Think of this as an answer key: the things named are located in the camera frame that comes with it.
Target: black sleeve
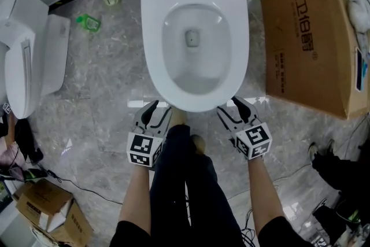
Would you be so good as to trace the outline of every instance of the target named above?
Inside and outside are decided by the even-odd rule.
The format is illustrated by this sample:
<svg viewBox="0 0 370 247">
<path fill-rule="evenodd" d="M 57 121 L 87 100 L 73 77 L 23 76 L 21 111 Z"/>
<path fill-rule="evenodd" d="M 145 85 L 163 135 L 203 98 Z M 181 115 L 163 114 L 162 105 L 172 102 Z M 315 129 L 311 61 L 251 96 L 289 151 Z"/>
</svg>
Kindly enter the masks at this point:
<svg viewBox="0 0 370 247">
<path fill-rule="evenodd" d="M 313 247 L 303 240 L 285 217 L 276 217 L 266 224 L 258 235 L 260 247 L 272 247 L 279 243 L 284 247 Z"/>
<path fill-rule="evenodd" d="M 131 222 L 118 222 L 109 247 L 150 246 L 149 234 Z"/>
</svg>

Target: fiducial marker cube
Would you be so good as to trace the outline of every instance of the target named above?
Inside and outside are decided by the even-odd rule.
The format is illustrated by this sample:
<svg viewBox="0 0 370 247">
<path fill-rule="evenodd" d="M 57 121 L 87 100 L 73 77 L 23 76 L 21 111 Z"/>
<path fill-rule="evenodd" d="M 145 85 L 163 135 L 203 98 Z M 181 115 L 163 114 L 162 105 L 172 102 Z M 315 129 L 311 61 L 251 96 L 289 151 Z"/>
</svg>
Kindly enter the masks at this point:
<svg viewBox="0 0 370 247">
<path fill-rule="evenodd" d="M 163 138 L 128 133 L 127 157 L 130 163 L 153 167 L 162 152 Z"/>
<path fill-rule="evenodd" d="M 236 148 L 243 153 L 248 160 L 269 152 L 272 137 L 267 124 L 262 123 L 251 126 L 236 134 Z"/>
</svg>

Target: cardboard box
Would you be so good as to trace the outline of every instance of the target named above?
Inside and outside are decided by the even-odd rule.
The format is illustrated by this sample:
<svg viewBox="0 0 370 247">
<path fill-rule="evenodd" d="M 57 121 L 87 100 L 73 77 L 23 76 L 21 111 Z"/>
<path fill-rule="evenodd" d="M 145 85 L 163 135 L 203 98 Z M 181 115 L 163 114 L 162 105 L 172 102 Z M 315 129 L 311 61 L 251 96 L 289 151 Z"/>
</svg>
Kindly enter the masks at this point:
<svg viewBox="0 0 370 247">
<path fill-rule="evenodd" d="M 261 0 L 267 94 L 348 119 L 368 111 L 368 74 L 357 90 L 349 0 Z"/>
<path fill-rule="evenodd" d="M 55 241 L 86 246 L 93 230 L 71 193 L 46 179 L 21 191 L 17 209 L 33 226 Z"/>
</svg>

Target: white toilet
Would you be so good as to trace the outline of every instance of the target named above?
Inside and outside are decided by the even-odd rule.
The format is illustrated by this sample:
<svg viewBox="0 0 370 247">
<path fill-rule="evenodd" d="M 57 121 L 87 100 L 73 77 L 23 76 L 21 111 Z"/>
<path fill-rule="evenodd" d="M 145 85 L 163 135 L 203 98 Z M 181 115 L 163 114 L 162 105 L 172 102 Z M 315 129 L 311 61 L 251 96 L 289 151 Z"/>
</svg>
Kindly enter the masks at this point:
<svg viewBox="0 0 370 247">
<path fill-rule="evenodd" d="M 171 105 L 203 112 L 240 88 L 249 55 L 247 0 L 141 0 L 150 77 Z"/>
<path fill-rule="evenodd" d="M 71 21 L 48 12 L 41 0 L 0 4 L 0 99 L 6 95 L 18 119 L 63 84 Z"/>
</svg>

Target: green bottle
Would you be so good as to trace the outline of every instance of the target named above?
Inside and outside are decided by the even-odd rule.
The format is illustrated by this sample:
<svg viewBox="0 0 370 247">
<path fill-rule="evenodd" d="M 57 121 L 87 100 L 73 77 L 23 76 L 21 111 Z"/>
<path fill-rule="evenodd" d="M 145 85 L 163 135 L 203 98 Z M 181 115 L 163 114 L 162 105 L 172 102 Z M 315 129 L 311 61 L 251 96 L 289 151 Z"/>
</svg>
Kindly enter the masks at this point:
<svg viewBox="0 0 370 247">
<path fill-rule="evenodd" d="M 85 28 L 91 32 L 98 32 L 100 28 L 100 21 L 89 16 L 87 13 L 82 14 L 76 19 L 77 23 L 80 23 L 82 28 Z"/>
</svg>

